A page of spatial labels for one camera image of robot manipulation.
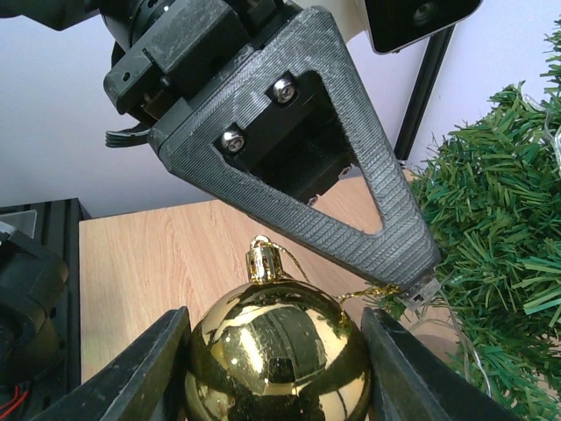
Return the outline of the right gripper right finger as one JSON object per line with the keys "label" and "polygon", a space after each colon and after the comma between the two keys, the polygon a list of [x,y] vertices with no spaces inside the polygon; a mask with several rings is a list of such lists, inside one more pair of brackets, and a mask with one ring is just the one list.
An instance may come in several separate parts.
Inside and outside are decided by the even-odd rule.
{"label": "right gripper right finger", "polygon": [[385,311],[364,309],[361,331],[373,367],[371,420],[518,419],[448,368]]}

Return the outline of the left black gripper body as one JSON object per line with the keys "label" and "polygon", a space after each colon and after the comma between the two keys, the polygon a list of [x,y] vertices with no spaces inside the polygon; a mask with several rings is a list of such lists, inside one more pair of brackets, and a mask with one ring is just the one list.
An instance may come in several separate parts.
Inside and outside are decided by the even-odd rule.
{"label": "left black gripper body", "polygon": [[104,2],[101,12],[116,39],[104,89],[118,112],[138,120],[135,129],[108,132],[107,145],[150,146],[152,128],[178,102],[186,112],[197,110],[250,54],[312,7],[334,18],[322,6],[292,1]]}

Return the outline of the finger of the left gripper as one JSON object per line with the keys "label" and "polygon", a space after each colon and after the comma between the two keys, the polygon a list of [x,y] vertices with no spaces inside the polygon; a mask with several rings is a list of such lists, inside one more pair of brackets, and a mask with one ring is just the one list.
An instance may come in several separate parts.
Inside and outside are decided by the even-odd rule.
{"label": "finger of the left gripper", "polygon": [[[439,253],[334,18],[296,14],[199,108],[151,130],[166,169],[370,282],[416,285]],[[310,206],[350,165],[382,228],[367,234]]]}

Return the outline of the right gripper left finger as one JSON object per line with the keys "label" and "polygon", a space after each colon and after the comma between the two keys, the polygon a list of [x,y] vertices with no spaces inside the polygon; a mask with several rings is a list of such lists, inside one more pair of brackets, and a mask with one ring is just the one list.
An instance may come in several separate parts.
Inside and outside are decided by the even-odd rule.
{"label": "right gripper left finger", "polygon": [[184,420],[188,308],[169,310],[36,420]]}

